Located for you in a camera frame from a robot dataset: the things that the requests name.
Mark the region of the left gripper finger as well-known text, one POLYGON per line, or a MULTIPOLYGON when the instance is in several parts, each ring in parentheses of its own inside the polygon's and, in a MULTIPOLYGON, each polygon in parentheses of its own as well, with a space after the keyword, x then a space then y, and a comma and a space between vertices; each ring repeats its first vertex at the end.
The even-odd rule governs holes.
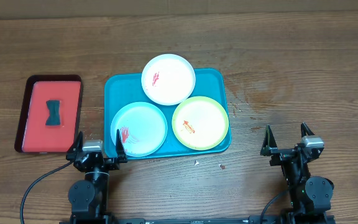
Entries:
POLYGON ((77 153, 78 151, 82 151, 82 148, 83 148, 83 132, 80 131, 77 137, 75 138, 73 144, 69 148, 68 153, 69 154, 77 153))
POLYGON ((116 153, 118 163, 127 163, 127 154, 124 150, 119 129, 116 130, 116 153))

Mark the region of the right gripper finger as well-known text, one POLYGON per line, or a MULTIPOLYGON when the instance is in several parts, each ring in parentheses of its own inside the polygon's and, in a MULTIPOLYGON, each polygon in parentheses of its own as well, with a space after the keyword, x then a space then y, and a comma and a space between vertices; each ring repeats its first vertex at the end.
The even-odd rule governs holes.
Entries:
POLYGON ((277 150, 277 143, 269 125, 265 127, 265 137, 260 150, 261 156, 271 156, 277 150))
POLYGON ((301 123, 301 136, 313 136, 314 132, 308 127, 308 125, 305 122, 301 123))

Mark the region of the light blue plate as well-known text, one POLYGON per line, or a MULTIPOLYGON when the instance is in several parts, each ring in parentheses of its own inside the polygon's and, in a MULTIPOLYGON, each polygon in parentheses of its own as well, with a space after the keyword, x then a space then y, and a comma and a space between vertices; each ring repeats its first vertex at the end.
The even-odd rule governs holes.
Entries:
POLYGON ((167 137, 165 115, 155 105, 134 102, 122 107, 113 117, 110 137, 121 137, 124 151, 131 157, 144 157, 157 151, 167 137))

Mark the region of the dark green sponge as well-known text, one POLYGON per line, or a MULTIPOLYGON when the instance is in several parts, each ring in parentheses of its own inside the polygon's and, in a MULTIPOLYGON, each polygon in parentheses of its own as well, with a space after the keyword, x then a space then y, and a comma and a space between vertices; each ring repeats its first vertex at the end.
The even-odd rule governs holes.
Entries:
POLYGON ((59 126, 60 122, 60 101, 48 100, 46 101, 48 109, 48 118, 45 122, 46 126, 59 126))

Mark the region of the yellow-green plate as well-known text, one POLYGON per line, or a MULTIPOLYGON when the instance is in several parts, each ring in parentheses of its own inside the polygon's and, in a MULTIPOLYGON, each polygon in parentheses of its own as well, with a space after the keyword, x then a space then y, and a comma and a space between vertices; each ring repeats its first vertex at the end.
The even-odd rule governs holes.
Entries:
POLYGON ((172 129, 184 146, 205 151, 224 140, 229 131, 229 118, 216 100, 194 96, 177 106, 172 116, 172 129))

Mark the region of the white plate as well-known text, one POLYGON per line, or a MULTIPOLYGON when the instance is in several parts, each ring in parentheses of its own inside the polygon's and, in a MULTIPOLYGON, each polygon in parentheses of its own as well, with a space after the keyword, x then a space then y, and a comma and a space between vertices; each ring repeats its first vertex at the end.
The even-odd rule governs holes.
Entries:
POLYGON ((196 75, 185 58, 162 54, 146 64, 140 80, 144 93, 154 103, 172 106, 189 98, 195 88, 196 75))

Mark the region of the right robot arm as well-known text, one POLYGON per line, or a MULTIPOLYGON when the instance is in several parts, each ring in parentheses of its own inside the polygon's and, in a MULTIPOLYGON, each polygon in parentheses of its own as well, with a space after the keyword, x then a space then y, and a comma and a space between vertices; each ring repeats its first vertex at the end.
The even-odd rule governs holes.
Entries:
POLYGON ((260 155, 270 157, 271 166, 280 166, 287 182, 287 189, 280 192, 262 210, 260 223, 334 223, 333 216, 327 216, 331 209, 334 184, 331 180, 312 176, 308 163, 318 159, 324 150, 324 141, 301 123, 301 141, 290 149, 279 149, 269 125, 260 155), (265 215, 269 206, 281 197, 290 196, 291 208, 283 209, 274 217, 265 215))

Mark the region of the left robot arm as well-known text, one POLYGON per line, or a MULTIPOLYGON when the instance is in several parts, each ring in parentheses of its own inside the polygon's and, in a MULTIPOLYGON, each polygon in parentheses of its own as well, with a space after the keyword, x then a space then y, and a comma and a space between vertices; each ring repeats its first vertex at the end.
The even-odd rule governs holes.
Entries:
POLYGON ((68 191, 71 203, 69 224, 76 223, 118 223, 118 219, 107 211, 109 171, 120 169, 121 163, 127 162, 127 155, 116 131, 117 157, 105 158, 99 146, 86 149, 83 133, 80 132, 66 154, 66 159, 85 174, 83 180, 75 182, 68 191))

